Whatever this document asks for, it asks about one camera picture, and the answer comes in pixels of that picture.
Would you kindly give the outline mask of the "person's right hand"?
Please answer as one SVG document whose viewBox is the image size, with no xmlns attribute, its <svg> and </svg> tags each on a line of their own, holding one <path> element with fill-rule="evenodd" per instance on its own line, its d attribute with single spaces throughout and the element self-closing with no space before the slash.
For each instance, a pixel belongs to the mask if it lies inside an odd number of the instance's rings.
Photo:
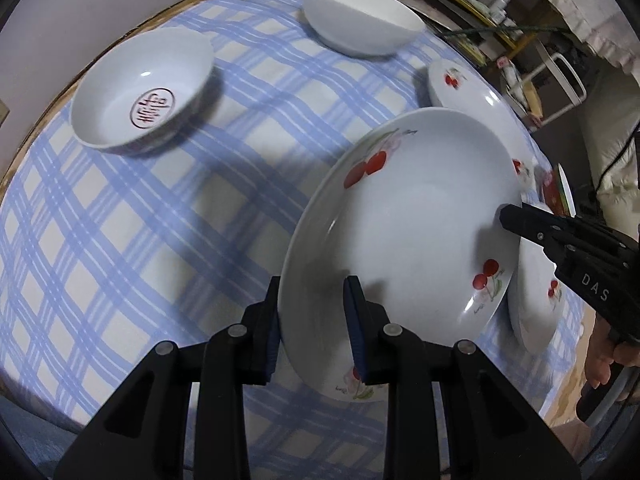
<svg viewBox="0 0 640 480">
<path fill-rule="evenodd" d="M 624 342 L 614 344 L 608 336 L 610 329 L 610 324 L 604 318 L 596 317 L 585 360 L 586 381 L 593 389 L 608 383 L 613 363 L 626 367 L 639 366 L 639 348 Z"/>
</svg>

